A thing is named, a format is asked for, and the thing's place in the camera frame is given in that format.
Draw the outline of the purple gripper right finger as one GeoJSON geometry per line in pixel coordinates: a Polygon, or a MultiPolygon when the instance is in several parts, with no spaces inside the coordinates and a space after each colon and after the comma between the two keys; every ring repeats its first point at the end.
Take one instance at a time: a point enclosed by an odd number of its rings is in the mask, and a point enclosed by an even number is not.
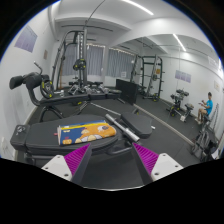
{"type": "Polygon", "coordinates": [[[167,153],[157,154],[137,143],[132,144],[132,155],[144,185],[182,169],[182,166],[167,153]]]}

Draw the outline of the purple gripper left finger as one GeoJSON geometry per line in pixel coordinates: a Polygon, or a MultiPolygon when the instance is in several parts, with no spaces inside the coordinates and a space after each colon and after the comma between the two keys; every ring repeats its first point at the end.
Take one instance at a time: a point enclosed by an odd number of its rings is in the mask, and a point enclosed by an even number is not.
{"type": "Polygon", "coordinates": [[[56,155],[42,169],[80,185],[91,155],[91,145],[86,144],[65,156],[56,155]]]}

